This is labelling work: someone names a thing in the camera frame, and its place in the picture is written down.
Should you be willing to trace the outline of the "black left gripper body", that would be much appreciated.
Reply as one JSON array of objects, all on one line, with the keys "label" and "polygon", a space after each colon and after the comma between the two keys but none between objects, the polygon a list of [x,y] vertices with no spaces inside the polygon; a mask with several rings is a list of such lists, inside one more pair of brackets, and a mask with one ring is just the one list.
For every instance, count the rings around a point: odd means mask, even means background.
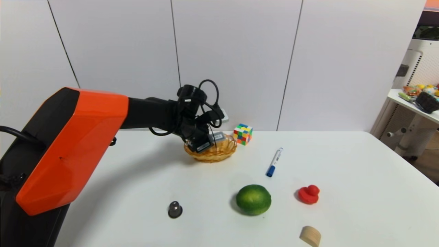
[{"label": "black left gripper body", "polygon": [[196,128],[187,139],[189,150],[194,153],[202,153],[213,145],[213,138],[208,128]]}]

